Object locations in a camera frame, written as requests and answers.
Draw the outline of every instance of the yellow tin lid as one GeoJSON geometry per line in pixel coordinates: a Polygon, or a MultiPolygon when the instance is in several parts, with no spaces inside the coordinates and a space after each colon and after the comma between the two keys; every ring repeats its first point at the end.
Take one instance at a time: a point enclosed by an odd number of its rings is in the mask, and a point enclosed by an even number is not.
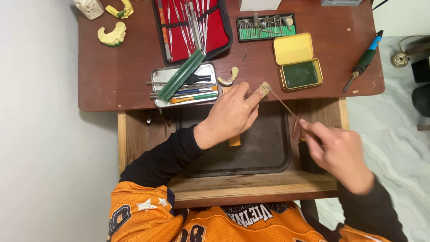
{"type": "Polygon", "coordinates": [[[309,33],[278,37],[273,50],[278,65],[309,60],[313,58],[312,38],[309,33]]]}

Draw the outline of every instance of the tool roll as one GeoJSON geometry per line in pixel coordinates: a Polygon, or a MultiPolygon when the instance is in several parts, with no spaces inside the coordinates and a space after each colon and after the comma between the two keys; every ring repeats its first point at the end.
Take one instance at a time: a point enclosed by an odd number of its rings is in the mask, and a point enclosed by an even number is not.
{"type": "MultiPolygon", "coordinates": [[[[197,16],[198,22],[203,23],[203,19],[209,17],[208,20],[208,30],[207,30],[207,41],[206,41],[206,58],[204,61],[208,61],[213,57],[217,56],[219,53],[230,48],[233,43],[233,32],[231,30],[230,20],[227,13],[227,8],[225,6],[224,0],[209,0],[209,10],[206,10],[207,0],[204,0],[204,9],[205,12],[202,14],[201,10],[201,0],[199,1],[200,7],[200,16],[197,16]]],[[[197,15],[197,4],[196,0],[189,0],[194,4],[194,8],[196,8],[197,15]]],[[[161,24],[160,21],[160,12],[158,8],[157,0],[152,1],[152,8],[154,10],[155,23],[158,31],[158,38],[160,40],[160,49],[161,54],[163,56],[163,61],[166,66],[174,66],[181,65],[188,59],[188,50],[185,44],[184,38],[182,36],[181,26],[184,30],[185,38],[187,39],[188,49],[191,54],[194,53],[194,48],[191,47],[192,43],[189,40],[189,36],[187,35],[187,29],[185,26],[188,26],[188,30],[191,36],[191,30],[188,21],[184,21],[184,17],[182,15],[181,6],[184,8],[184,0],[162,0],[163,12],[165,24],[161,24]],[[170,8],[170,24],[168,19],[168,9],[167,9],[167,1],[169,1],[170,8]],[[173,1],[175,2],[176,8],[179,13],[178,20],[175,7],[173,5],[173,1]],[[166,57],[166,49],[164,47],[164,38],[162,28],[165,27],[167,29],[167,39],[170,39],[169,36],[169,28],[171,28],[172,32],[172,45],[169,47],[171,51],[172,61],[168,61],[166,57]]]]}

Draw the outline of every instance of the hand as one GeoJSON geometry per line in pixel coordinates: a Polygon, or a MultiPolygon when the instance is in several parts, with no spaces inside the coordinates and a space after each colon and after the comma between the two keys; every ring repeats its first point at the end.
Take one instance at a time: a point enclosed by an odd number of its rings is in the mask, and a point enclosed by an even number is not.
{"type": "Polygon", "coordinates": [[[359,134],[303,119],[300,124],[306,131],[306,142],[315,163],[330,172],[351,193],[364,195],[372,189],[375,177],[363,162],[359,134]]]}
{"type": "Polygon", "coordinates": [[[258,103],[263,92],[250,93],[249,84],[242,82],[215,102],[208,117],[194,127],[194,138],[201,149],[209,149],[248,130],[258,116],[258,103]]]}

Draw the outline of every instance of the orange jersey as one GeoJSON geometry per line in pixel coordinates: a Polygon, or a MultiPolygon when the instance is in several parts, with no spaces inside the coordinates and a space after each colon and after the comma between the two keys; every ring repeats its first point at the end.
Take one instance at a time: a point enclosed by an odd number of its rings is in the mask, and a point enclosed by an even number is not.
{"type": "MultiPolygon", "coordinates": [[[[294,202],[182,209],[174,215],[173,193],[166,186],[147,188],[121,182],[111,194],[112,242],[324,242],[294,202]]],[[[345,226],[341,242],[388,240],[345,226]]]]}

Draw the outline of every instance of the person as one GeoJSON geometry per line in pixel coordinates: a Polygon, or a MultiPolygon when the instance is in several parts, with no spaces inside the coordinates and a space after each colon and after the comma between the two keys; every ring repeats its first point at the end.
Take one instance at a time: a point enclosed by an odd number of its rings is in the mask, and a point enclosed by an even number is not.
{"type": "Polygon", "coordinates": [[[209,148],[252,126],[263,95],[245,99],[247,93],[248,83],[233,86],[204,121],[177,130],[125,168],[111,194],[107,241],[407,241],[388,192],[363,162],[360,136],[304,120],[311,157],[338,180],[345,222],[336,231],[311,223],[294,202],[173,209],[170,179],[209,148]]]}

